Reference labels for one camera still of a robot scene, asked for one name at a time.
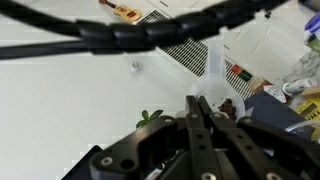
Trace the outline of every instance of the small plant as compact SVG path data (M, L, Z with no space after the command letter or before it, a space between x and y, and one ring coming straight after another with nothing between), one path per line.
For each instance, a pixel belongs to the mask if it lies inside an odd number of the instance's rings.
M137 123L136 128L139 129L139 128L143 127L144 125L148 124L149 122L157 119L162 113L163 113L163 110L157 110L153 114L151 114L151 116L149 116L148 111L143 110L142 111L143 120L140 120Z

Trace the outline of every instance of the vent grille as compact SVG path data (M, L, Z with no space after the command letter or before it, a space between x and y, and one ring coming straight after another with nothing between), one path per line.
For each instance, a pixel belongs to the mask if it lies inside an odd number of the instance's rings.
M165 19L168 18L162 15L159 11L154 10L139 23L154 22ZM188 39L185 44L161 49L195 75L201 76L204 73L205 63L208 56L208 47L205 44ZM242 99L247 99L252 95L248 84L231 72L233 63L228 60L225 60L225 62L227 70L226 80L239 93Z

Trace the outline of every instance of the cardboard box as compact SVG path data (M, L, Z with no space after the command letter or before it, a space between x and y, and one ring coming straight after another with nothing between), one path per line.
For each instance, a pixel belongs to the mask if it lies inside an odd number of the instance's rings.
M301 97L303 97L305 99L319 98L320 97L320 86L306 88L302 92Z

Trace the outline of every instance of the plant leaf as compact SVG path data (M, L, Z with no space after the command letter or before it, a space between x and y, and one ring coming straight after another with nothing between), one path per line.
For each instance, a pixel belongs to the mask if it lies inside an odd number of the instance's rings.
M145 120L141 120L137 123L136 128L139 129L141 127L143 127L144 125L148 124L147 121Z
M158 118L163 113L163 110L157 110L150 116L150 121Z
M149 113L146 110L142 111L142 117L144 120L149 121Z

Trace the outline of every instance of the air vent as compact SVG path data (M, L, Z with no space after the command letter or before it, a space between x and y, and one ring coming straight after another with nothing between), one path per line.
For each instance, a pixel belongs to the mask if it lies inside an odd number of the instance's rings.
M162 15L159 11L154 10L139 23L154 22L165 19L168 18ZM189 69L195 75L200 77L204 73L205 63L208 56L208 47L205 44L188 39L185 44L169 48L161 48L161 50ZM239 93L242 99L247 99L252 95L248 84L231 72L233 63L228 60L225 60L225 62L227 68L227 81Z

